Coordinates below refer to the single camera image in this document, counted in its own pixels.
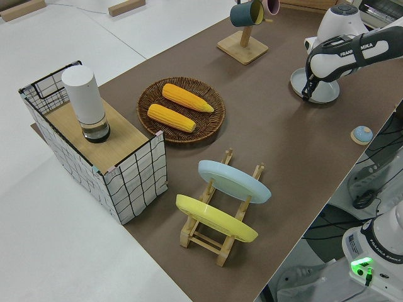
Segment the mug tree stand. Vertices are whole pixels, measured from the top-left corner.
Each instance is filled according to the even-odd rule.
[[[252,26],[237,31],[218,42],[217,47],[240,63],[247,65],[268,51],[268,47],[251,37]]]

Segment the blue mug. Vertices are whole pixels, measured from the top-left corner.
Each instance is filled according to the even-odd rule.
[[[236,27],[252,26],[262,23],[264,9],[260,0],[252,0],[233,6],[229,15],[231,23]]]

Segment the plate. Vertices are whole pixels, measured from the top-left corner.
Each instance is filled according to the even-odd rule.
[[[307,74],[305,73],[305,68],[297,69],[291,75],[291,85],[292,89],[302,98],[302,90],[307,83]],[[334,101],[340,93],[340,87],[337,81],[330,83],[320,81],[316,87],[314,93],[312,93],[310,102],[324,104]]]
[[[264,184],[230,165],[201,160],[198,171],[206,182],[213,179],[213,187],[234,198],[245,201],[251,196],[250,203],[265,203],[271,197]]]
[[[198,112],[164,98],[162,96],[162,88],[167,83],[177,85],[196,94],[210,104],[214,108],[214,112]],[[187,133],[150,119],[147,116],[147,111],[153,103],[175,110],[192,119],[196,123],[195,130],[192,133]],[[137,102],[137,115],[141,124],[150,133],[156,134],[162,130],[164,138],[168,142],[193,143],[211,137],[218,131],[225,118],[225,106],[220,94],[208,84],[188,77],[170,77],[155,82],[141,94]]]
[[[255,230],[242,221],[194,198],[179,194],[176,196],[176,206],[202,224],[227,236],[234,236],[239,241],[252,242],[258,236]]]

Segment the floor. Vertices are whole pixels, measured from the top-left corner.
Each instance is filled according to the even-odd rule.
[[[33,118],[18,94],[76,60],[102,85],[228,17],[234,5],[146,0],[112,18],[108,7],[120,2],[46,0],[46,8],[26,16],[0,18],[2,301],[190,300],[65,173],[31,129]]]

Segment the brown table mat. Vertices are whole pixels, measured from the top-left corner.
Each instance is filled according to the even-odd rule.
[[[139,129],[136,102],[160,79],[199,79],[224,99],[227,115],[216,141],[168,145],[168,191],[125,225],[193,301],[253,301],[364,152],[350,131],[366,125],[377,133],[403,95],[403,63],[394,60],[340,79],[341,95],[331,104],[303,102],[289,80],[305,65],[304,38],[316,36],[322,15],[282,9],[273,19],[253,28],[252,36],[269,51],[247,66],[216,47],[238,30],[226,19],[100,87],[102,97]],[[220,160],[229,147],[231,165],[244,172],[266,164],[261,182],[273,197],[250,205],[244,222],[259,237],[236,242],[221,268],[208,250],[179,246],[186,216],[175,196],[198,198],[205,185],[199,160]],[[238,202],[216,192],[211,205],[235,214]]]

